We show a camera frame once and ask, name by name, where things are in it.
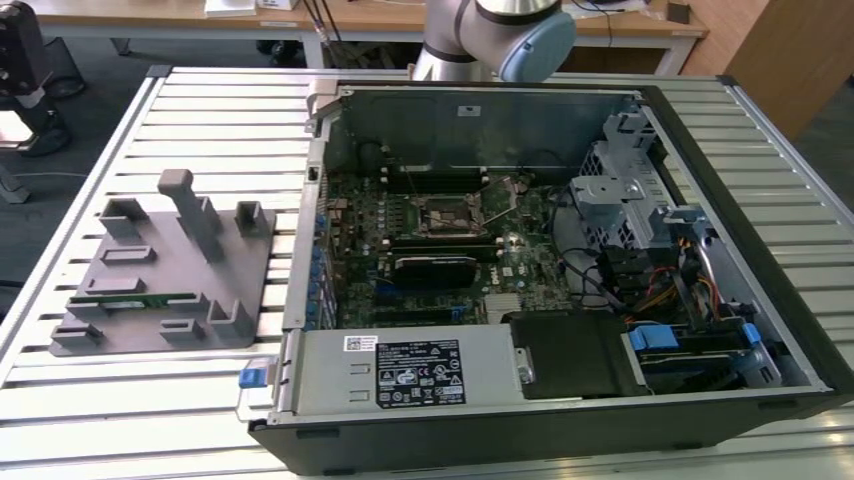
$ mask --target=desk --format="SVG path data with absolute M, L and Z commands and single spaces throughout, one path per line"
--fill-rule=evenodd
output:
M 425 7 L 377 0 L 329 0 L 345 40 L 422 42 Z M 251 17 L 206 18 L 205 0 L 30 0 L 46 35 L 102 38 L 194 38 L 241 40 L 300 40 L 309 68 L 324 68 L 321 39 L 312 26 L 305 4 L 293 11 L 258 9 Z M 668 51 L 660 75 L 676 75 L 706 27 L 668 22 L 632 12 L 612 15 L 612 46 Z M 608 47 L 604 17 L 578 20 L 582 47 Z

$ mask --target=slotted metal surface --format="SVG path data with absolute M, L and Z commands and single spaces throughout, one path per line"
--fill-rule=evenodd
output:
M 278 353 L 300 189 L 309 150 L 306 70 L 178 68 L 147 79 L 0 330 L 0 465 L 6 478 L 296 478 L 238 421 L 237 375 Z M 349 77 L 402 79 L 397 72 Z M 657 83 L 698 139 L 823 325 L 854 364 L 854 235 L 839 200 L 756 121 L 739 91 L 711 78 L 564 76 Z M 50 333 L 105 233 L 110 198 L 157 194 L 165 168 L 190 168 L 218 208 L 261 200 L 278 212 L 258 343 L 241 350 L 55 358 Z M 689 201 L 688 182 L 673 172 Z M 854 411 L 768 425 L 720 446 L 389 473 L 372 478 L 853 478 Z

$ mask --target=blue latch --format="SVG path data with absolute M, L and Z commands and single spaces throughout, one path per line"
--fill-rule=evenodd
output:
M 673 328 L 668 325 L 641 325 L 629 332 L 636 351 L 657 348 L 680 348 Z
M 241 370 L 238 377 L 241 388 L 265 388 L 267 387 L 267 369 L 266 368 L 245 368 Z
M 747 323 L 743 325 L 743 330 L 745 332 L 745 336 L 748 337 L 748 341 L 751 345 L 757 345 L 763 342 L 763 335 L 760 335 L 760 329 L 753 323 Z

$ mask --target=warning label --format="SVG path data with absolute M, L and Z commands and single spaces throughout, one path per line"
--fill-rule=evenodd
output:
M 377 344 L 377 404 L 381 408 L 466 403 L 457 340 Z

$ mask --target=metal bracket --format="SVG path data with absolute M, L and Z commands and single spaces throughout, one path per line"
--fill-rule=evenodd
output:
M 306 109 L 310 118 L 317 118 L 321 110 L 336 100 L 338 100 L 338 80 L 318 79 L 309 85 L 309 95 L 306 95 Z
M 706 221 L 706 212 L 700 207 L 660 207 L 650 214 L 653 227 L 653 242 L 670 241 L 673 226 L 692 227 L 697 222 Z
M 609 141 L 621 139 L 628 147 L 646 152 L 656 142 L 656 128 L 642 112 L 612 115 L 604 126 Z

